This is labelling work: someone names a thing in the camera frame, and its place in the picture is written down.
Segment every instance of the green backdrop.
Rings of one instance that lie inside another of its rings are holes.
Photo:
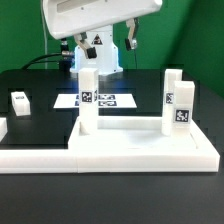
[[[21,68],[45,53],[40,2],[0,0],[0,72]],[[163,0],[160,12],[140,18],[137,68],[183,68],[224,97],[223,9],[223,0]],[[124,44],[127,34],[124,22],[114,26],[120,64],[134,69],[134,52],[127,52]],[[48,53],[59,52],[60,41],[48,32],[47,39]],[[71,50],[75,46],[72,38],[69,45]]]

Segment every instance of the white paper mat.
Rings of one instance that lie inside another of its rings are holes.
[[[137,108],[132,94],[99,94],[99,108]],[[58,94],[54,108],[79,107],[78,94]]]

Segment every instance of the white rectangular pillar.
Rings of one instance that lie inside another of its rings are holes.
[[[175,81],[174,83],[172,137],[187,137],[190,135],[194,90],[195,86],[192,81]]]
[[[79,71],[79,117],[83,134],[91,134],[97,130],[98,74],[95,68],[83,68]]]
[[[182,80],[181,69],[166,69],[164,77],[162,134],[170,136],[173,122],[174,82]]]
[[[12,105],[16,116],[30,115],[30,102],[24,92],[12,92]]]
[[[5,137],[8,132],[7,122],[5,117],[0,118],[0,141]]]

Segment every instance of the black table surface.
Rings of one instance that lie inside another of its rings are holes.
[[[136,109],[102,116],[161,116],[164,72],[129,70],[100,77],[99,93],[132,93]],[[0,175],[1,224],[224,223],[224,100],[196,86],[193,119],[221,156],[218,173],[91,173]],[[11,92],[24,91],[31,116],[16,117]],[[66,149],[78,109],[53,109],[59,93],[78,93],[77,77],[57,70],[0,75],[2,149]]]

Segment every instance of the white base platform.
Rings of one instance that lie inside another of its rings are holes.
[[[99,117],[98,131],[80,133],[77,119],[69,140],[78,172],[217,172],[219,154],[197,125],[191,135],[161,134],[161,117]]]
[[[0,173],[217,172],[219,154],[192,122],[185,139],[163,136],[160,117],[99,117],[94,135],[80,133],[68,150],[0,150]]]

